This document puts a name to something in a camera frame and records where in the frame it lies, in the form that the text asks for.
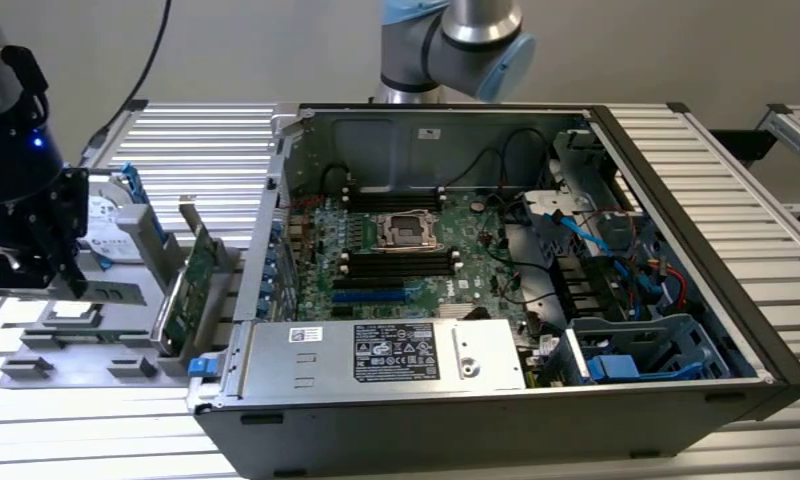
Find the motherboard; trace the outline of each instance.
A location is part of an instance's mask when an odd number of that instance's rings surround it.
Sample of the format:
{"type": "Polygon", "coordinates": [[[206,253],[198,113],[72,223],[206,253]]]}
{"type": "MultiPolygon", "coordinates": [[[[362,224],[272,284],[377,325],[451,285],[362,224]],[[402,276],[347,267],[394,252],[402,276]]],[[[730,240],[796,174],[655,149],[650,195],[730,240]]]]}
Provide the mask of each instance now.
{"type": "Polygon", "coordinates": [[[493,318],[522,322],[523,306],[503,299],[521,298],[521,284],[507,245],[499,244],[497,222],[489,222],[495,233],[483,228],[495,210],[486,201],[474,193],[449,194],[441,211],[387,213],[355,211],[326,198],[315,208],[292,212],[290,237],[300,271],[298,320],[463,318],[483,307],[493,318]],[[482,236],[493,238],[486,242],[490,252],[507,262],[487,254],[482,236]],[[423,275],[415,275],[419,271],[403,260],[425,261],[426,255],[434,257],[426,260],[433,263],[421,270],[423,275]],[[354,263],[346,265],[351,256],[354,263]],[[454,270],[439,260],[449,257],[454,270]],[[399,260],[399,264],[389,269],[379,262],[359,267],[357,258],[399,260]],[[362,274],[366,278],[354,283],[358,288],[342,293],[337,285],[347,273],[351,277],[359,273],[357,268],[374,270],[362,274]],[[395,288],[382,293],[370,288],[389,285],[395,288]]]}

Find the power supply label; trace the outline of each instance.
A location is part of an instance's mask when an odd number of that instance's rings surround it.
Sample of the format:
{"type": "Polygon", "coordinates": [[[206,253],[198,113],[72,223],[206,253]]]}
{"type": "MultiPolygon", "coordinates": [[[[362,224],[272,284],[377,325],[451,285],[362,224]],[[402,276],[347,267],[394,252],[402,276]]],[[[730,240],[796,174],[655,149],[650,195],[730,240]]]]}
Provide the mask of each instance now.
{"type": "Polygon", "coordinates": [[[439,380],[433,323],[355,326],[354,375],[362,383],[439,380]]]}

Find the green circuit board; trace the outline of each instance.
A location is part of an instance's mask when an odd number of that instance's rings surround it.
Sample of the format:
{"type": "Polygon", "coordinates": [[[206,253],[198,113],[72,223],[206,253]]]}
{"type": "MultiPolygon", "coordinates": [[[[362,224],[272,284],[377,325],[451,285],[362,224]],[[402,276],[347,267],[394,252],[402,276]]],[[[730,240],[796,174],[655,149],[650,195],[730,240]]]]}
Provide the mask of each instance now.
{"type": "MultiPolygon", "coordinates": [[[[493,318],[509,318],[511,322],[522,321],[523,306],[506,302],[499,292],[493,290],[493,277],[495,276],[499,285],[503,286],[513,278],[514,270],[487,255],[478,241],[490,210],[483,214],[473,213],[470,204],[475,201],[483,202],[485,198],[474,194],[451,194],[442,212],[431,212],[437,217],[434,232],[438,243],[445,248],[455,247],[461,252],[465,265],[457,275],[407,277],[406,303],[346,304],[353,307],[354,315],[339,318],[333,316],[333,281],[343,278],[339,273],[341,254],[345,249],[353,253],[373,253],[378,242],[378,214],[351,213],[338,201],[327,199],[306,214],[308,218],[302,219],[312,225],[310,238],[302,242],[307,244],[303,251],[314,249],[315,253],[303,253],[300,258],[298,320],[435,318],[441,316],[441,306],[471,304],[474,307],[486,307],[493,318]]],[[[491,220],[489,225],[489,231],[493,233],[498,229],[495,223],[495,220],[491,220]]],[[[509,251],[497,250],[495,245],[493,252],[502,258],[510,258],[509,251]]],[[[521,298],[521,292],[513,289],[507,290],[507,295],[521,298]]]]}

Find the gray metal case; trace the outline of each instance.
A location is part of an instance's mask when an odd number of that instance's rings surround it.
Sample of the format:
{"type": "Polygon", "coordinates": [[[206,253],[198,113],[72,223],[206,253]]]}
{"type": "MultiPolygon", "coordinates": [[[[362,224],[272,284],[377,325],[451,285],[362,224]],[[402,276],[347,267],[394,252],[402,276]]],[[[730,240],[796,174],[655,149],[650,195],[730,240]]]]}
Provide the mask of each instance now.
{"type": "MultiPolygon", "coordinates": [[[[558,122],[557,118],[541,118],[553,124],[558,122]]],[[[800,398],[800,363],[607,107],[303,105],[282,107],[276,127],[280,138],[270,176],[276,175],[284,188],[275,192],[268,189],[262,202],[222,393],[212,402],[194,405],[195,418],[240,475],[247,478],[342,475],[671,456],[723,425],[737,420],[765,419],[800,398]],[[300,142],[303,127],[298,122],[325,112],[333,116],[327,123],[333,134],[342,137],[353,135],[345,129],[357,120],[373,120],[379,115],[417,113],[415,122],[401,121],[407,129],[401,132],[406,134],[411,125],[422,125],[422,118],[434,119],[433,127],[443,123],[446,128],[459,128],[466,117],[486,115],[494,123],[515,127],[522,123],[511,120],[514,114],[583,115],[587,128],[599,135],[630,184],[642,192],[643,208],[665,225],[665,235],[687,257],[694,273],[741,334],[743,347],[758,359],[764,367],[758,375],[487,394],[454,392],[367,399],[351,395],[333,402],[279,399],[274,403],[244,395],[254,331],[260,322],[248,314],[255,311],[256,297],[246,285],[247,282],[255,285],[254,280],[260,279],[272,205],[291,188],[283,182],[283,168],[296,171],[300,167],[283,166],[292,144],[300,142]],[[457,121],[446,123],[451,116],[457,121]],[[350,120],[349,124],[337,122],[339,119],[350,120]]],[[[351,140],[379,138],[377,132],[370,133],[351,140]]],[[[410,149],[402,146],[409,137],[398,134],[390,140],[398,142],[391,149],[393,158],[411,158],[410,149]]],[[[479,145],[470,143],[467,148],[478,149],[479,145]]],[[[362,145],[367,150],[373,143],[362,145]]],[[[385,172],[373,166],[365,177],[386,178],[385,172]]],[[[421,184],[414,174],[399,178],[394,169],[390,172],[385,183],[389,187],[421,184]]],[[[422,175],[419,180],[426,181],[433,172],[425,170],[422,175]]]]}

